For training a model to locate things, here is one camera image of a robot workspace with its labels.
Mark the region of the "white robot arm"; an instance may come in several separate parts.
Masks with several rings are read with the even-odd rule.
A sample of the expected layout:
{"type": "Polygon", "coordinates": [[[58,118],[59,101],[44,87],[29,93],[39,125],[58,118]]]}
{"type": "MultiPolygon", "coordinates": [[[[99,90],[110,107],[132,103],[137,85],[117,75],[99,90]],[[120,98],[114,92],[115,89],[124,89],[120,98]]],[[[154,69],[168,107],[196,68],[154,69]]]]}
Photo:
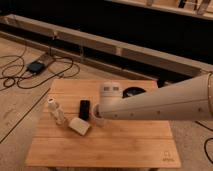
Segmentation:
{"type": "Polygon", "coordinates": [[[213,120],[213,74],[126,98],[119,82],[107,81],[93,114],[111,120],[213,120]]]}

